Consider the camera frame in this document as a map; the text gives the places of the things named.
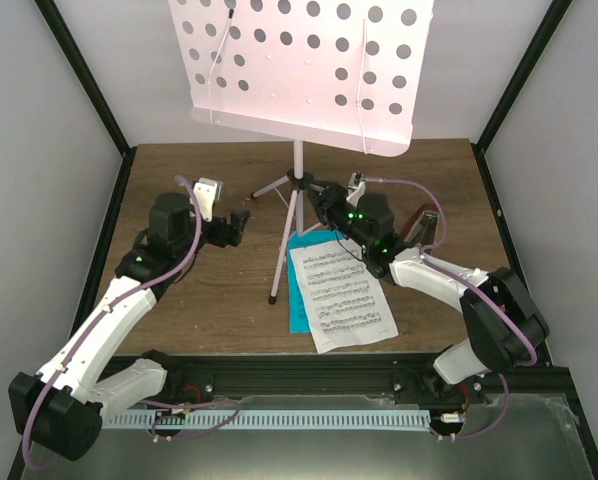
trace wooden table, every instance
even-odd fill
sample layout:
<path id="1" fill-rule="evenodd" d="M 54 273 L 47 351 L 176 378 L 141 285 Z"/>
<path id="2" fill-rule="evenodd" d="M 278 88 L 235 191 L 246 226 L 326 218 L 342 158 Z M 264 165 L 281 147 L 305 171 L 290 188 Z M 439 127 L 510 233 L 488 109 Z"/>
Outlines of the wooden table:
<path id="1" fill-rule="evenodd" d="M 506 265 L 486 193 L 465 139 L 420 140 L 397 158 L 306 144 L 306 171 L 344 185 L 353 171 L 369 176 L 408 178 L 426 185 L 439 198 L 448 220 L 446 243 L 435 255 L 486 270 Z M 281 177 L 292 166 L 292 145 L 226 143 L 142 145 L 121 206 L 103 275 L 100 295 L 114 268 L 147 227 L 157 195 L 180 191 L 173 177 L 208 177 L 224 182 L 215 214 L 249 209 L 243 243 L 225 249 L 206 246 L 193 271 L 170 287 L 157 306 L 128 335 L 117 353 L 137 354 L 152 348 L 179 354 L 312 353 L 309 334 L 288 333 L 288 287 L 284 272 L 277 304 L 268 295 L 281 241 L 286 208 L 269 192 L 252 201 L 254 190 Z M 370 186 L 388 194 L 395 228 L 428 199 L 418 190 Z M 282 193 L 289 196 L 286 185 Z M 316 223 L 306 202 L 306 227 Z M 399 336 L 335 352 L 408 352 L 440 350 L 465 338 L 462 317 L 450 307 L 419 292 L 384 285 Z"/>

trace white wall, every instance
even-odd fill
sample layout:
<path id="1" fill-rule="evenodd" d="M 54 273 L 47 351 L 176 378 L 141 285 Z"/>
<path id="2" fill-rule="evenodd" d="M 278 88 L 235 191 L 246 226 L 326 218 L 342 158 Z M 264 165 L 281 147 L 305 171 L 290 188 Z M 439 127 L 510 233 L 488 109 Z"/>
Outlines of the white wall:
<path id="1" fill-rule="evenodd" d="M 0 2 L 0 478 L 8 385 L 67 338 L 119 162 L 34 2 Z"/>
<path id="2" fill-rule="evenodd" d="M 549 3 L 436 0 L 414 136 L 476 140 Z M 131 144 L 272 139 L 190 119 L 167 0 L 57 4 Z"/>
<path id="3" fill-rule="evenodd" d="M 598 0 L 573 2 L 488 158 L 598 446 Z"/>

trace blue folder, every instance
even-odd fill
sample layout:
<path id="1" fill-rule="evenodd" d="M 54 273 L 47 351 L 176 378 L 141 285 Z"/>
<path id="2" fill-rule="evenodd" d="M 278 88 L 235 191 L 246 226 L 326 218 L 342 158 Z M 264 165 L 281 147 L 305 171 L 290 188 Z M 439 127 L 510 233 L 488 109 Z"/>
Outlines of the blue folder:
<path id="1" fill-rule="evenodd" d="M 301 292 L 299 291 L 299 284 L 297 283 L 297 276 L 295 275 L 295 267 L 292 264 L 290 250 L 293 248 L 319 245 L 320 243 L 326 243 L 332 240 L 336 240 L 335 232 L 320 231 L 308 232 L 302 236 L 293 235 L 288 242 L 288 252 L 286 258 L 288 259 L 287 270 L 290 302 L 290 333 L 310 333 L 306 308 L 303 305 L 303 298 L 301 298 Z"/>

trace music stand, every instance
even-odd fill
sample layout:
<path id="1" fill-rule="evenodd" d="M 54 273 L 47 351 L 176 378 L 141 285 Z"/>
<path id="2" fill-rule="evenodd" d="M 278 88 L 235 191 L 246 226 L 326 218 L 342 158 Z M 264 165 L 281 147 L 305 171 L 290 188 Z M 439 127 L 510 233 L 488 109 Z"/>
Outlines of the music stand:
<path id="1" fill-rule="evenodd" d="M 292 181 L 269 303 L 290 229 L 303 225 L 303 142 L 405 152 L 433 0 L 169 0 L 195 120 L 293 139 Z"/>

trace white paper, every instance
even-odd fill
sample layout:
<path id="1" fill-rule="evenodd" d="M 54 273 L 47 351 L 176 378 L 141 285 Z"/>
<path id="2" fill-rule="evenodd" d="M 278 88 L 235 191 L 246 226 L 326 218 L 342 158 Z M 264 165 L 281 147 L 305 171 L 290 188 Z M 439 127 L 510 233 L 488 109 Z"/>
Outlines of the white paper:
<path id="1" fill-rule="evenodd" d="M 361 248 L 341 244 L 357 258 Z M 379 280 L 337 242 L 290 250 L 318 353 L 398 335 Z"/>

